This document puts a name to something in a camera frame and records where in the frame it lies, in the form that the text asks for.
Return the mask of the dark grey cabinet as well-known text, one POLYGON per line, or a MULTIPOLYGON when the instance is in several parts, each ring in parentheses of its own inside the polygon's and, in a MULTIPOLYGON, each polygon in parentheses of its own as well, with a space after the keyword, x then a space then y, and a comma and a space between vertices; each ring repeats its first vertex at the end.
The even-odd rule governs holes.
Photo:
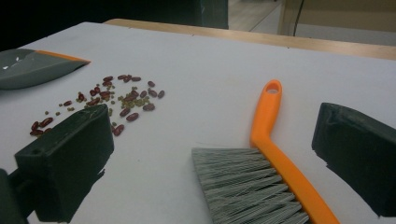
POLYGON ((200 23, 204 27, 228 29, 228 0, 199 0, 200 23))

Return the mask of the grey dustpan with orange edge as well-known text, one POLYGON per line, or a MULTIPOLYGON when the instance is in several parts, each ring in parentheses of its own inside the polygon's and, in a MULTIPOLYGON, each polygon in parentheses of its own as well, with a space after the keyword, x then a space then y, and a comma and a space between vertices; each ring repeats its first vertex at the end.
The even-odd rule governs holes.
POLYGON ((0 90, 19 90, 47 83, 89 63, 45 50, 4 50, 0 52, 0 90))

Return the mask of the pile of red and green beans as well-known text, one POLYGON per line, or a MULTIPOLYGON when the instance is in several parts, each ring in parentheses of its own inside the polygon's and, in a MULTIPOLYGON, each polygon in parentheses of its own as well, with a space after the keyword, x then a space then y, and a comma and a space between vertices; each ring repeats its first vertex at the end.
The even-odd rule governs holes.
POLYGON ((32 122, 29 135, 40 137, 48 133, 54 126, 53 121, 66 112, 105 105, 111 132, 119 136, 126 123, 139 119, 142 112, 154 111, 155 102, 164 96, 165 90, 156 89, 156 83, 152 80, 143 82, 142 77, 131 74, 106 76, 90 89, 77 91, 72 98, 61 101, 57 110, 45 110, 42 120, 32 122))

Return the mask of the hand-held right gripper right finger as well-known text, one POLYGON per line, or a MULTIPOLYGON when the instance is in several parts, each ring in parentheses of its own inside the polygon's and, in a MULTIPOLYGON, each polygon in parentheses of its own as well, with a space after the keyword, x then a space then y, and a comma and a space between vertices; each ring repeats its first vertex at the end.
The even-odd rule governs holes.
POLYGON ((396 217, 396 129, 355 109, 323 103, 312 148, 380 217, 396 217))

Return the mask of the dark curtain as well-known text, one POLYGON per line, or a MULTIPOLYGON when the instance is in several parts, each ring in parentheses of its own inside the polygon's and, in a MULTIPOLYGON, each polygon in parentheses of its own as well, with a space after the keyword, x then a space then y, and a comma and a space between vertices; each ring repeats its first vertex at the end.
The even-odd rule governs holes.
POLYGON ((0 0, 0 51, 84 21, 112 19, 194 25, 197 0, 0 0))

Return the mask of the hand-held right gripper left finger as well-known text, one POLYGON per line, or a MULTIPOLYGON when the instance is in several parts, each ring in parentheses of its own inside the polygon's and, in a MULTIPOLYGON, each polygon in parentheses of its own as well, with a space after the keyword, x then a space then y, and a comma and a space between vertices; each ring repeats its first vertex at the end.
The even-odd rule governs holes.
POLYGON ((25 215, 69 222, 114 151, 106 105, 74 113, 15 154, 25 215))

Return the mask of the light wooden shelf unit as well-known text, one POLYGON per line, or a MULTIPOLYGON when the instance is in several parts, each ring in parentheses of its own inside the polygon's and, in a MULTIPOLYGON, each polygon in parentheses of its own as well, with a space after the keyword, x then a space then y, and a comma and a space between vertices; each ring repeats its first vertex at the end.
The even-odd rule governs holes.
POLYGON ((396 0, 282 0, 277 33, 396 47, 396 0))

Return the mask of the orange brush with grey bristles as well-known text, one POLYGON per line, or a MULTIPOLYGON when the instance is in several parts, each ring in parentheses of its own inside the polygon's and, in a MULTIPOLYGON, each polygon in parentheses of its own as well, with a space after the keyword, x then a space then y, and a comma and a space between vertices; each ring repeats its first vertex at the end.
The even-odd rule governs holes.
POLYGON ((191 157, 213 224, 340 224, 312 184, 271 139, 282 86, 257 103, 249 148, 194 148, 191 157))

